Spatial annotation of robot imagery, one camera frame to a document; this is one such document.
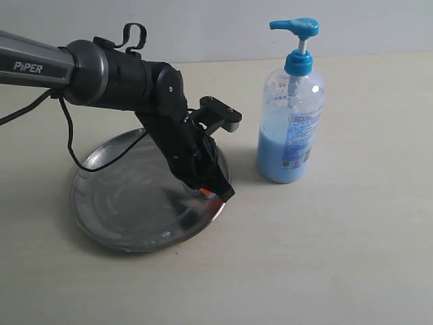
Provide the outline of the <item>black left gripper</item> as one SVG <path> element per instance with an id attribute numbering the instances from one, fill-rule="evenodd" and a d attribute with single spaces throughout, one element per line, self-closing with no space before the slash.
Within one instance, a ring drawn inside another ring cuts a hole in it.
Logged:
<path id="1" fill-rule="evenodd" d="M 218 166 L 214 140 L 205 126 L 195 123 L 187 108 L 169 108 L 136 112 L 165 157 L 171 173 L 203 196 L 218 196 L 227 202 L 235 195 L 230 174 Z"/>

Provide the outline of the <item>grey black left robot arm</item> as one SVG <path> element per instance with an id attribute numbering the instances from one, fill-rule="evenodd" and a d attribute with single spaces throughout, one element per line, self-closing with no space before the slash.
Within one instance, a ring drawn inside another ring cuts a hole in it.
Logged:
<path id="1" fill-rule="evenodd" d="M 207 190 L 227 201 L 234 189 L 219 166 L 212 134 L 235 131 L 242 119 L 237 110 L 212 96 L 188 107 L 180 71 L 166 62 L 145 61 L 140 50 L 147 31 L 128 46 L 131 24 L 123 42 L 95 37 L 53 47 L 1 33 L 1 82 L 4 85 L 41 87 L 44 92 L 28 106 L 1 119 L 2 124 L 34 110 L 46 98 L 61 106 L 74 104 L 131 111 L 164 155 L 171 173 L 193 190 Z"/>

